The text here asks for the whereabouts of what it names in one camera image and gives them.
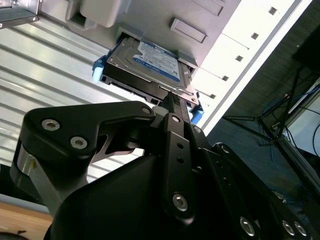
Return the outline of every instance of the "white plastic tab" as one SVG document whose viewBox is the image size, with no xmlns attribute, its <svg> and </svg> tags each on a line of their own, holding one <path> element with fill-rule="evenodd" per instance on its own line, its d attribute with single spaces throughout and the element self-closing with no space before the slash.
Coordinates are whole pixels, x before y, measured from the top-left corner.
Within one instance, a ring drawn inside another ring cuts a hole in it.
<svg viewBox="0 0 320 240">
<path fill-rule="evenodd" d="M 225 6 L 225 2 L 222 0 L 192 0 L 199 4 L 201 7 L 207 9 L 214 15 L 219 16 Z"/>
<path fill-rule="evenodd" d="M 201 44 L 207 37 L 202 32 L 198 31 L 194 27 L 184 23 L 183 21 L 177 18 L 174 19 L 170 29 L 189 40 L 196 41 Z"/>
<path fill-rule="evenodd" d="M 110 28 L 116 22 L 121 5 L 121 0 L 83 0 L 80 12 L 86 18 Z"/>
</svg>

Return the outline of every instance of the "blue label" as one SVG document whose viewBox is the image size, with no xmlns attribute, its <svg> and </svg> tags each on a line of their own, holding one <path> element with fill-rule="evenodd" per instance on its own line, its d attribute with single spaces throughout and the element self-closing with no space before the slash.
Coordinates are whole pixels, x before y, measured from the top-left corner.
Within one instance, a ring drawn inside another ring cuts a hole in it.
<svg viewBox="0 0 320 240">
<path fill-rule="evenodd" d="M 137 63 L 139 63 L 139 64 L 141 64 L 141 65 L 144 65 L 145 67 L 147 67 L 147 68 L 149 68 L 149 69 L 152 69 L 153 71 L 156 71 L 157 73 L 159 73 L 159 74 L 161 74 L 161 75 L 163 75 L 163 76 L 166 76 L 167 78 L 172 79 L 172 80 L 175 81 L 175 82 L 178 82 L 178 83 L 180 82 L 180 79 L 177 78 L 176 76 L 173 76 L 173 75 L 171 75 L 171 74 L 169 74 L 169 73 L 167 73 L 167 72 L 165 72 L 165 71 L 163 71 L 163 70 L 161 70 L 161 69 L 159 69 L 159 68 L 157 68 L 157 67 L 155 67 L 155 66 L 152 66 L 152 65 L 150 65 L 149 63 L 147 63 L 147 62 L 145 62 L 145 61 L 142 61 L 142 60 L 139 59 L 139 58 L 134 57 L 133 60 L 135 60 Z"/>
</svg>

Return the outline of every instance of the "corrugated metal wall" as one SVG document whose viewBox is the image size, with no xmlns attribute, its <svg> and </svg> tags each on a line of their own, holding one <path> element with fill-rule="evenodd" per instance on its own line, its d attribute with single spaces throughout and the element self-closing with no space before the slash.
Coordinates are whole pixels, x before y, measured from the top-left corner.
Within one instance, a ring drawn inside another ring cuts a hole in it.
<svg viewBox="0 0 320 240">
<path fill-rule="evenodd" d="M 92 82 L 92 65 L 108 49 L 45 19 L 0 30 L 0 164 L 11 165 L 25 113 L 35 108 L 142 100 Z M 115 170 L 141 152 L 89 167 L 88 180 Z"/>
</svg>

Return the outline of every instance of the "black cable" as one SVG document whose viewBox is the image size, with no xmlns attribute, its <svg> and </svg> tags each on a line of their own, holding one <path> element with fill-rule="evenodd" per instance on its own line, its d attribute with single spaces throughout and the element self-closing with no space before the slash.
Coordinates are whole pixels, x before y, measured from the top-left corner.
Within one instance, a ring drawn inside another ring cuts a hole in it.
<svg viewBox="0 0 320 240">
<path fill-rule="evenodd" d="M 318 158 L 320 158 L 320 156 L 318 155 L 318 153 L 317 153 L 317 151 L 316 151 L 315 138 L 316 138 L 316 132 L 317 132 L 317 130 L 319 129 L 319 127 L 320 127 L 320 124 L 315 128 L 314 133 L 313 133 L 313 137 L 312 137 L 312 147 L 313 147 L 313 150 L 314 150 L 315 155 L 317 155 Z"/>
<path fill-rule="evenodd" d="M 294 140 L 294 137 L 292 136 L 291 132 L 289 131 L 289 129 L 287 128 L 287 126 L 285 126 L 285 129 L 287 130 L 287 132 L 289 133 L 289 135 L 291 136 L 292 142 L 294 144 L 294 146 L 298 149 L 298 146 Z"/>
<path fill-rule="evenodd" d="M 312 109 L 309 109 L 309 108 L 306 108 L 306 107 L 303 107 L 303 106 L 299 106 L 298 108 L 305 109 L 305 110 L 308 110 L 308 111 L 310 111 L 310 112 L 313 112 L 313 113 L 315 113 L 315 114 L 320 115 L 319 112 L 316 112 L 316 111 L 314 111 L 314 110 L 312 110 Z"/>
</svg>

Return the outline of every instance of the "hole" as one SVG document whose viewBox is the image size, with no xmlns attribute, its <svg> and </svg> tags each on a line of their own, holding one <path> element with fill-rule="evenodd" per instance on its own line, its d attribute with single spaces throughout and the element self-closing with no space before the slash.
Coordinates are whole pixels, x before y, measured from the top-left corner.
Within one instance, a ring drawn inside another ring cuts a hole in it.
<svg viewBox="0 0 320 240">
<path fill-rule="evenodd" d="M 224 177 L 224 178 L 223 178 L 223 181 L 224 181 L 226 184 L 231 185 L 230 182 L 229 182 L 229 180 L 228 180 L 228 178 Z"/>
<path fill-rule="evenodd" d="M 158 105 L 159 101 L 156 99 L 151 99 L 150 103 L 154 104 L 154 105 Z"/>
<path fill-rule="evenodd" d="M 238 56 L 235 58 L 235 60 L 237 60 L 238 62 L 241 62 L 242 59 L 244 59 L 244 57 L 243 57 L 243 56 L 240 56 L 240 55 L 238 55 Z"/>
<path fill-rule="evenodd" d="M 229 79 L 229 77 L 228 76 L 223 76 L 221 79 L 224 80 L 224 81 L 227 81 Z"/>
<path fill-rule="evenodd" d="M 102 149 L 102 147 L 104 146 L 106 140 L 107 140 L 108 136 L 107 135 L 101 135 L 98 136 L 97 140 L 96 140 L 96 152 L 99 153 Z"/>
<path fill-rule="evenodd" d="M 79 145 L 79 146 L 82 146 L 82 145 L 84 144 L 84 142 L 81 141 L 81 140 L 75 140 L 74 143 L 77 144 L 77 145 Z"/>
<path fill-rule="evenodd" d="M 182 157 L 180 157 L 180 156 L 178 156 L 177 158 L 176 158 L 176 160 L 178 161 L 178 163 L 180 163 L 180 164 L 183 164 L 185 161 L 184 161 L 184 159 L 182 158 Z"/>
<path fill-rule="evenodd" d="M 269 9 L 269 13 L 271 15 L 275 15 L 275 13 L 277 12 L 278 10 L 276 8 L 274 8 L 273 6 Z"/>
<path fill-rule="evenodd" d="M 49 127 L 49 128 L 54 128 L 54 127 L 56 127 L 56 124 L 54 123 L 54 122 L 47 122 L 46 123 L 46 125 L 47 125 L 47 127 Z"/>
<path fill-rule="evenodd" d="M 178 142 L 176 145 L 178 146 L 178 148 L 184 149 L 184 146 L 180 142 Z"/>
<path fill-rule="evenodd" d="M 223 168 L 221 162 L 219 162 L 219 161 L 216 162 L 216 165 L 217 165 L 219 168 L 221 168 L 221 169 Z"/>
<path fill-rule="evenodd" d="M 258 37 L 259 37 L 259 34 L 255 32 L 251 35 L 251 38 L 253 38 L 254 40 L 256 40 Z"/>
</svg>

